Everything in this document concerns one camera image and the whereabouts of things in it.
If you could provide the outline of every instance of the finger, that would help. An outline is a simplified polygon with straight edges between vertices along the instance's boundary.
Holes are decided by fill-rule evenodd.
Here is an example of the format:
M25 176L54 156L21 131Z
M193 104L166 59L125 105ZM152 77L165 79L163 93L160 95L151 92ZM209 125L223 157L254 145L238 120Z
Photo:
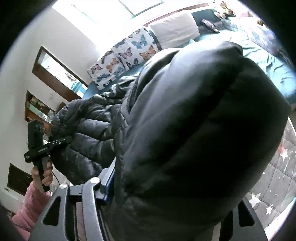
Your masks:
M48 169L43 173L43 176L44 176L44 177L49 176L49 175L52 173L52 169L53 169L53 167L48 168Z
M53 176L52 176L52 174L51 174L51 175L49 175L49 176L43 178L43 180L42 180L41 182L42 182L42 184L46 184L46 183L48 183L48 182L52 183L52 181L53 181Z
M31 175L32 175L32 176L38 176L38 175L39 175L39 171L38 171L38 169L35 168L35 167L33 167L33 168L31 169Z
M47 168L52 167L52 161L49 161L49 162L47 163L46 167L47 167Z

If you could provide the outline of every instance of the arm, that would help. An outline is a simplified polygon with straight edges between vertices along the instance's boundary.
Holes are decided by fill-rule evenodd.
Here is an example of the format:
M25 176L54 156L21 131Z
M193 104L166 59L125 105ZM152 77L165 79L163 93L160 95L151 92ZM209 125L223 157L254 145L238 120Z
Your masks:
M48 169L44 172L45 178L42 180L42 183L46 186L49 186L52 182L51 165L51 163L47 165ZM22 229L28 232L31 232L34 228L35 222L51 197L49 192L40 193L34 182L38 175L38 170L33 168L31 173L33 182L31 182L30 186L27 188L25 202L17 214L12 217L12 222L16 224L16 226L22 227Z

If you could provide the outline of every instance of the butterfly print pillow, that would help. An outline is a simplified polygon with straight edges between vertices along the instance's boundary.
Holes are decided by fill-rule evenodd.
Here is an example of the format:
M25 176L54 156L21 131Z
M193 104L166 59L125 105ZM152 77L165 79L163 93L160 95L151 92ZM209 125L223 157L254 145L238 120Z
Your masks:
M126 69L118 56L110 49L86 71L97 84L97 88L102 90L105 88L104 85L115 81Z
M130 70L150 59L158 52L158 48L149 32L141 27L112 47L112 51L125 69Z

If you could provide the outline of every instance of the orange butterfly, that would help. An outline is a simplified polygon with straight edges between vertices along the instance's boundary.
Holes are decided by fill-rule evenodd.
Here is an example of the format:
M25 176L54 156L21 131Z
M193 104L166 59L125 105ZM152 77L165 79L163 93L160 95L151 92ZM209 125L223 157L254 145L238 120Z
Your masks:
M147 52L139 53L139 55L141 55L144 60L150 59L155 54L156 54L156 51L154 50L152 45L149 47Z
M119 62L116 60L116 58L112 58L112 63L107 64L106 68L109 70L110 73L112 73L113 66L118 64L118 63Z

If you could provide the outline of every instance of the hand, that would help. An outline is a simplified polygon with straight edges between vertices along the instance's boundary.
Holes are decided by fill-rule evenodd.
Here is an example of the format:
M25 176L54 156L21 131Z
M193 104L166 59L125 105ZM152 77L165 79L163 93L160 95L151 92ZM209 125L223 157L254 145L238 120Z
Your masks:
M42 184L45 186L49 186L52 181L53 181L53 176L52 176L52 162L49 161L46 165L46 171L43 173L44 178L42 179ZM39 171L37 168L33 167L31 170L32 178L33 178L33 185L36 189L38 189L38 184L37 184L37 176L39 175Z

